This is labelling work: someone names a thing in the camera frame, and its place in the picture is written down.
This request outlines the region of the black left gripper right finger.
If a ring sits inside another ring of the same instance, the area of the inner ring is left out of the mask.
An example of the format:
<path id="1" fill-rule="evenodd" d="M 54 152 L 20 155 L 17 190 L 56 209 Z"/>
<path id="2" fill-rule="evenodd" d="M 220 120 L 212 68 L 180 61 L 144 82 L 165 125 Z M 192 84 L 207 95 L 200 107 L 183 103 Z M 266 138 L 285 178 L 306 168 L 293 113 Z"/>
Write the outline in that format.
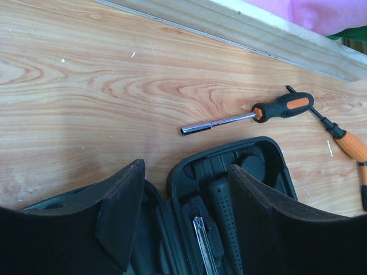
<path id="1" fill-rule="evenodd" d="M 366 216 L 322 211 L 237 165 L 229 186 L 244 274 L 366 274 Z"/>

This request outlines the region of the claw hammer black grip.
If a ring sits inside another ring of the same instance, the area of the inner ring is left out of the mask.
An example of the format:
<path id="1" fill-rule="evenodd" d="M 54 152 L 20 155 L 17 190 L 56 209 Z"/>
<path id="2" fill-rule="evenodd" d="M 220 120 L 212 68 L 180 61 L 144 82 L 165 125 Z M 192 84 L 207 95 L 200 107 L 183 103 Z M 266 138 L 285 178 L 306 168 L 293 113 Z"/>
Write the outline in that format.
<path id="1" fill-rule="evenodd" d="M 227 178 L 210 182 L 207 186 L 208 197 L 220 231 L 225 252 L 229 257 L 233 274 L 243 274 L 237 230 L 232 207 L 231 193 Z"/>

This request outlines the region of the silver orange utility knife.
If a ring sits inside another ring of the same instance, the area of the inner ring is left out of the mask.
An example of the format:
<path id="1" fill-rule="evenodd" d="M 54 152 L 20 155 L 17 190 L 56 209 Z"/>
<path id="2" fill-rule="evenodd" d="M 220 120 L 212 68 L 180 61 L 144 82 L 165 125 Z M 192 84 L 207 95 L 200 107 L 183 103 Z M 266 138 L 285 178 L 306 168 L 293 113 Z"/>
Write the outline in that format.
<path id="1" fill-rule="evenodd" d="M 202 260 L 206 273 L 209 275 L 217 274 L 217 268 L 213 258 L 212 250 L 206 234 L 205 224 L 202 217 L 194 217 L 193 219 L 194 231 L 196 232 L 198 245 L 200 248 Z"/>

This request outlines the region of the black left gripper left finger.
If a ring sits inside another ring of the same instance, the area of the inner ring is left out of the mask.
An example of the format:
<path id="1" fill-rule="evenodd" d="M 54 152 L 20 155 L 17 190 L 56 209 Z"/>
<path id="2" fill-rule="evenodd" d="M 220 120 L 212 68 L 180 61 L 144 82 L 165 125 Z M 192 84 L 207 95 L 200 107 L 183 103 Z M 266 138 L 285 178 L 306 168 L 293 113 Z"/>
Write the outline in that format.
<path id="1" fill-rule="evenodd" d="M 145 183 L 137 159 L 99 183 L 30 208 L 1 208 L 2 274 L 127 271 Z"/>

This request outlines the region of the black plastic tool case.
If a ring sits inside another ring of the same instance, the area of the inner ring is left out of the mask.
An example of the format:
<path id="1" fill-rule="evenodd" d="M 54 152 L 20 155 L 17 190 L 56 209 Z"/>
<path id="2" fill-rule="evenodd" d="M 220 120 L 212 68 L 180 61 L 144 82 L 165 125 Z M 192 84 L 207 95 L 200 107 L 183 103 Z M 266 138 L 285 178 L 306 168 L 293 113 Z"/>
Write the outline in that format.
<path id="1" fill-rule="evenodd" d="M 130 263 L 122 274 L 205 274 L 194 231 L 202 217 L 218 272 L 233 274 L 207 186 L 237 165 L 258 181 L 296 198 L 282 151 L 261 136 L 225 144 L 180 161 L 166 179 L 167 199 L 145 179 Z"/>

